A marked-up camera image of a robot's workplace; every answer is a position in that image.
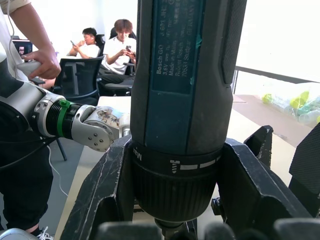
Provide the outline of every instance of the wall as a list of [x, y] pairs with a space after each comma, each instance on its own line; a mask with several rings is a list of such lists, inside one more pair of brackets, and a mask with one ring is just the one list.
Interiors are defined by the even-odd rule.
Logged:
[[133, 31], [137, 33], [138, 0], [103, 0], [103, 8], [104, 27], [108, 38], [118, 19], [128, 19], [132, 22]]
[[319, 0], [247, 0], [237, 65], [320, 82], [319, 13]]

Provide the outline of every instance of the robotic arm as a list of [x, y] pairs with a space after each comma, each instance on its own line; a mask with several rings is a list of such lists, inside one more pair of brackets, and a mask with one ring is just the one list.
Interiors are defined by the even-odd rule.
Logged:
[[[17, 66], [26, 75], [39, 66]], [[67, 101], [29, 82], [11, 76], [5, 51], [0, 51], [0, 138], [29, 129], [45, 138], [64, 137], [105, 152], [115, 139], [129, 130], [130, 116], [111, 107], [94, 107]]]

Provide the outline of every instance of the white table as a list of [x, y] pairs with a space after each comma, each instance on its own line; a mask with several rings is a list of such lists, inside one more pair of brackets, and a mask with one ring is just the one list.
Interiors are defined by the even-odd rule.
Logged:
[[[130, 102], [130, 97], [103, 96], [100, 97], [98, 106], [109, 106], [117, 108], [121, 112], [127, 112], [130, 111]], [[243, 102], [243, 100], [235, 96], [233, 102], [241, 103]], [[259, 128], [259, 125], [250, 121], [249, 119], [247, 119], [240, 113], [236, 112], [235, 110], [232, 110], [227, 137], [235, 139], [239, 142], [243, 142]], [[289, 174], [289, 167], [293, 159], [295, 150], [296, 149], [289, 143], [282, 140], [280, 137], [273, 135], [271, 169], [284, 181], [286, 185], [288, 185], [291, 180], [291, 175]], [[55, 234], [55, 240], [60, 239], [64, 226], [74, 206], [75, 200], [77, 199], [77, 195], [82, 185], [82, 182], [102, 156], [103, 153], [94, 151], [86, 146], [84, 147], [79, 161], [79, 165], [76, 169], [75, 176], [69, 191], [69, 196], [66, 200], [63, 213]], [[213, 196], [217, 197], [218, 195], [218, 189], [215, 188]], [[153, 218], [143, 212], [135, 213], [133, 216], [133, 220], [140, 222], [153, 222]], [[209, 206], [207, 210], [198, 218], [198, 234], [200, 239], [202, 238], [205, 226], [213, 221], [221, 221], [221, 218], [218, 216], [214, 216], [212, 209]]]

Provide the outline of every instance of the plastic bag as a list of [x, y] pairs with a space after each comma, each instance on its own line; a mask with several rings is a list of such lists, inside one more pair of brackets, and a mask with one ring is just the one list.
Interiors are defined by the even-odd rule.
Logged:
[[279, 82], [262, 96], [265, 104], [314, 127], [320, 122], [320, 83]]

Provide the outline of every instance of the black pants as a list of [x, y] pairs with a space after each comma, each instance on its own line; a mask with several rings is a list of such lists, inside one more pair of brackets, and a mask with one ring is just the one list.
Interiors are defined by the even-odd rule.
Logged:
[[[32, 131], [25, 132], [15, 141], [40, 139]], [[0, 144], [0, 166], [22, 158], [43, 143]], [[48, 209], [53, 181], [47, 147], [32, 154], [19, 165], [0, 171], [0, 192], [3, 194], [3, 215], [7, 228], [27, 230], [39, 223]]]
[[113, 71], [110, 71], [103, 65], [100, 66], [99, 77], [102, 79], [104, 84], [121, 84], [126, 80], [133, 81], [134, 79], [133, 76], [115, 74]]

